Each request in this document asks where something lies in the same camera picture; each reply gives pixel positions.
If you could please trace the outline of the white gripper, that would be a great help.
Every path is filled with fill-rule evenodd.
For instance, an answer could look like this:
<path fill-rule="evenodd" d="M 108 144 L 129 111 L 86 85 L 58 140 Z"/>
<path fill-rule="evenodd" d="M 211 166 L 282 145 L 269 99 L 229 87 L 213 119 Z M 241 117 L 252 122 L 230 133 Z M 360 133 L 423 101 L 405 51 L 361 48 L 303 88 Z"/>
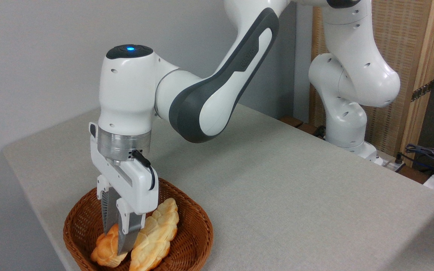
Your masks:
<path fill-rule="evenodd" d="M 148 165 L 151 132 L 112 134 L 89 123 L 90 152 L 98 176 L 104 233 L 118 223 L 118 254 L 132 250 L 145 225 L 146 213 L 158 205 L 158 176 Z"/>

